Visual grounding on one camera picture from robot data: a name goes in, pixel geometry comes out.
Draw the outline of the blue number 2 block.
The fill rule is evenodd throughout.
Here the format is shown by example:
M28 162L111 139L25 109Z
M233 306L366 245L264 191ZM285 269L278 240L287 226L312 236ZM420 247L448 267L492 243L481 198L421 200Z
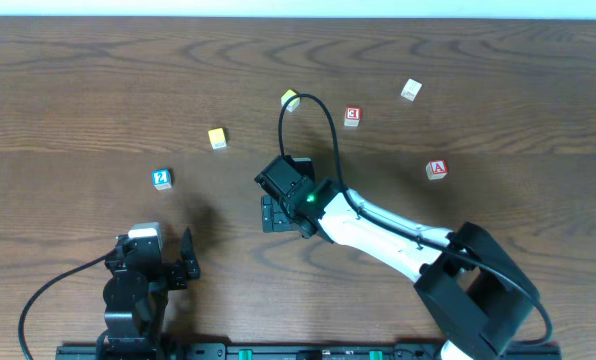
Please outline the blue number 2 block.
M167 168L154 170L152 172L152 183L159 191L170 189L173 185L170 170Z

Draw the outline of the red letter A block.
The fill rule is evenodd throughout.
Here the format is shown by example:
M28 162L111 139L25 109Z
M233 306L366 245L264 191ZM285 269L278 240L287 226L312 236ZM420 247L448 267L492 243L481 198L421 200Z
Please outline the red letter A block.
M429 161L425 170L429 180L442 179L448 174L448 167L444 160Z

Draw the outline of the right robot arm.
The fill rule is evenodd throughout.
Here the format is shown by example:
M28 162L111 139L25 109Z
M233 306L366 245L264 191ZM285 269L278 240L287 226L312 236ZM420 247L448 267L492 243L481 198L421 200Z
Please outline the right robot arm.
M256 183L305 238L368 254L410 279L447 342L444 359L500 359L539 301L536 287L483 228L419 224L307 173L308 159L279 156Z

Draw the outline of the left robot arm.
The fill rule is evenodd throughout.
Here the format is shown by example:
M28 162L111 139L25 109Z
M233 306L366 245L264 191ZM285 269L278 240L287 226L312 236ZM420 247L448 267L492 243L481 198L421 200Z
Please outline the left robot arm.
M182 290L201 270L186 229L180 258L162 259L163 240L157 222L134 225L117 237L104 258L111 279L103 290L107 330L96 341L96 359L170 359L176 345L162 335L168 293Z

